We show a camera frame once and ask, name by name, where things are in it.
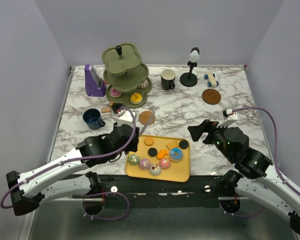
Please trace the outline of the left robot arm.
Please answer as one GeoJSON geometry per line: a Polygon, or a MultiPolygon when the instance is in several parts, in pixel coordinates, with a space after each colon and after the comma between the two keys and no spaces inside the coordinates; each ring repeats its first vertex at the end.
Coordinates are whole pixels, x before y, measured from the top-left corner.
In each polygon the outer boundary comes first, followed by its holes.
{"type": "Polygon", "coordinates": [[[114,126],[112,132],[89,136],[64,156],[37,169],[6,174],[15,216],[26,215],[48,200],[69,196],[97,197],[102,182],[97,173],[89,171],[79,177],[71,175],[105,164],[122,153],[136,152],[138,127],[127,124],[114,126]]]}

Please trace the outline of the metal serving tongs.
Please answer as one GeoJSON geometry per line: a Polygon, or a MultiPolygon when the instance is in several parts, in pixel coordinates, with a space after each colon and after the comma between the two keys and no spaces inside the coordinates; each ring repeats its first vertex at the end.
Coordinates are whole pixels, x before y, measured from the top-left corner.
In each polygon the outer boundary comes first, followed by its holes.
{"type": "Polygon", "coordinates": [[[142,129],[139,131],[139,138],[143,135],[143,133],[145,132],[146,128],[152,123],[152,121],[155,119],[155,114],[153,111],[150,112],[149,118],[147,120],[147,122],[145,123],[145,125],[142,127],[142,129]]]}

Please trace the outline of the pink frosted donut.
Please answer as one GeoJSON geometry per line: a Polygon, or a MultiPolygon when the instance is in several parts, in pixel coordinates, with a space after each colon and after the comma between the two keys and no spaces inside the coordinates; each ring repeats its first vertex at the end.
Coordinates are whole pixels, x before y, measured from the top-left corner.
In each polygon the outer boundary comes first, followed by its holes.
{"type": "Polygon", "coordinates": [[[119,97],[122,95],[122,93],[121,93],[120,91],[116,90],[114,87],[112,87],[112,88],[110,89],[109,94],[110,94],[110,96],[113,97],[113,98],[119,98],[119,97]]]}

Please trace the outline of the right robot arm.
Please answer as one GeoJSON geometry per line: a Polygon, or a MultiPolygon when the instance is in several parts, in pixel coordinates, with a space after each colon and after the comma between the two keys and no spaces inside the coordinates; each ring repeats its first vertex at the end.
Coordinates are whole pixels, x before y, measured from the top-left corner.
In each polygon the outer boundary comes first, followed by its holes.
{"type": "Polygon", "coordinates": [[[206,145],[215,145],[236,171],[227,172],[228,179],[220,183],[220,191],[231,196],[235,192],[274,211],[289,222],[300,235],[300,187],[280,175],[266,155],[249,146],[249,137],[238,127],[219,127],[219,122],[204,120],[188,131],[194,142],[202,134],[206,145]]]}

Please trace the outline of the pink snowball cake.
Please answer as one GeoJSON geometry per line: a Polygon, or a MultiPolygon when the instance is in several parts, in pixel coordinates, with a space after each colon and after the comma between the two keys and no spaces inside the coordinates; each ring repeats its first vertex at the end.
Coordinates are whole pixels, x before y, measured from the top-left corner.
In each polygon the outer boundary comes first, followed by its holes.
{"type": "Polygon", "coordinates": [[[163,157],[160,161],[159,161],[159,166],[163,169],[163,170],[168,170],[171,167],[171,160],[168,156],[163,157]]]}

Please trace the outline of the yellow frosted donut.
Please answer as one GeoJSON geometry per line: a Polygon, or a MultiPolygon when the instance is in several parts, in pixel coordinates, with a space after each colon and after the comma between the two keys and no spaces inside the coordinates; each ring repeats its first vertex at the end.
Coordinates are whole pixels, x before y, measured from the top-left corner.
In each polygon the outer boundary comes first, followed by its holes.
{"type": "Polygon", "coordinates": [[[134,105],[140,104],[142,101],[143,101],[143,96],[138,92],[134,92],[130,96],[130,102],[134,105]]]}

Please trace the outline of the white sprinkled donut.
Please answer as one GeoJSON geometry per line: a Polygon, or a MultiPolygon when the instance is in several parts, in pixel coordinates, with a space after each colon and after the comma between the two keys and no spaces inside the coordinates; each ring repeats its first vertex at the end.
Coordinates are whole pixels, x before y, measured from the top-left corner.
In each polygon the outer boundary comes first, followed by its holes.
{"type": "Polygon", "coordinates": [[[143,82],[139,83],[138,88],[139,89],[145,89],[149,85],[149,81],[146,78],[143,82]]]}

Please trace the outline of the grey snowball cake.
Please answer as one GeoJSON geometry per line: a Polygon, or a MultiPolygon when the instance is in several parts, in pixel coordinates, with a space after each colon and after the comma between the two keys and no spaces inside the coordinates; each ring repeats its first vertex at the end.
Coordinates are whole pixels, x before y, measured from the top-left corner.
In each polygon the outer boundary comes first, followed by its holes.
{"type": "Polygon", "coordinates": [[[160,167],[159,164],[152,164],[150,167],[149,167],[149,173],[151,176],[159,176],[161,173],[162,173],[162,168],[160,167]]]}

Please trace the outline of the purple snowball cake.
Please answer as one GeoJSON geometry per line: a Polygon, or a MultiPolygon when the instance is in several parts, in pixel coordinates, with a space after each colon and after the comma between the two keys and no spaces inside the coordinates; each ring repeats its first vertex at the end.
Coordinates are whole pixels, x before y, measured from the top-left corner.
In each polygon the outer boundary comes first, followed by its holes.
{"type": "Polygon", "coordinates": [[[147,158],[143,158],[139,162],[139,168],[143,171],[146,171],[150,168],[151,162],[147,158]]]}

